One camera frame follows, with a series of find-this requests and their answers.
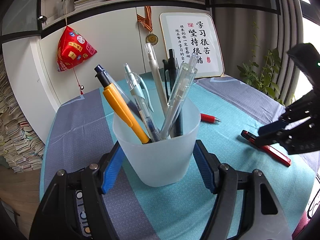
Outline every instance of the red pen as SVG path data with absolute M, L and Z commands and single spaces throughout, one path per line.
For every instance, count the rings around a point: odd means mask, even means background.
M 201 114 L 201 121 L 202 122 L 209 122 L 209 123 L 221 122 L 220 119 L 218 119 L 212 115 L 208 115 L 208 114 Z
M 256 136 L 253 135 L 252 133 L 242 130 L 241 136 L 255 145 L 254 141 L 256 139 Z M 289 167 L 291 165 L 291 160 L 286 155 L 274 149 L 270 145 L 261 146 L 259 147 L 259 149 L 269 154 L 272 158 L 276 159 L 278 162 L 280 162 L 284 166 Z

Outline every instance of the pen holder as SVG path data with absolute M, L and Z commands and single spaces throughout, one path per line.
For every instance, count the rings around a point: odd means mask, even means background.
M 155 111 L 152 113 L 153 119 L 161 128 L 164 115 L 158 94 L 156 90 L 149 90 L 149 93 Z M 182 136 L 141 144 L 132 129 L 114 114 L 113 132 L 131 166 L 146 185 L 160 187 L 172 184 L 187 173 L 200 123 L 200 112 L 189 98 L 182 107 L 182 116 Z M 147 133 L 143 123 L 140 120 L 138 122 Z

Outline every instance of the medal ribbon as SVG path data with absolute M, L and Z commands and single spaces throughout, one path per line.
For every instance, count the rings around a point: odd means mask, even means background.
M 147 17 L 142 17 L 139 14 L 137 14 L 138 22 L 141 22 L 143 26 L 152 33 L 152 20 L 151 20 L 151 6 L 145 6 L 144 7 Z

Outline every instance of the table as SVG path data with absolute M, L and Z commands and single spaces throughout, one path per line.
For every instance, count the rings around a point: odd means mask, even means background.
M 148 89 L 154 89 L 151 73 L 142 77 Z M 129 95 L 125 81 L 118 84 Z M 58 169 L 73 172 L 96 163 L 116 142 L 111 128 L 113 111 L 102 91 L 102 88 L 91 91 L 59 108 L 46 143 L 40 197 Z M 228 163 L 236 170 L 262 170 L 293 232 L 312 190 L 320 164 L 319 152 L 291 155 L 292 165 L 286 168 L 243 141 L 242 130 L 257 134 L 259 127 L 277 120 L 284 107 L 241 81 L 231 77 L 199 79 L 192 85 L 188 97 L 201 113 L 222 120 L 218 125 L 201 123 L 197 138 L 222 163 Z M 286 153 L 279 145 L 275 148 Z M 121 240 L 199 239 L 215 197 L 205 188 L 193 157 L 181 181 L 159 188 L 143 184 L 125 159 L 114 188 L 103 195 Z M 242 191 L 238 191 L 228 237 L 237 232 L 241 206 Z

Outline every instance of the black pen clip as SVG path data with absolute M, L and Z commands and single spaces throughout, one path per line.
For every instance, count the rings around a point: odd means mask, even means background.
M 167 101 L 169 101 L 169 92 L 168 92 L 168 83 L 167 83 L 167 73 L 169 73 L 169 63 L 163 59 L 162 60 L 164 65 L 164 87 L 165 87 L 165 94 L 167 96 Z

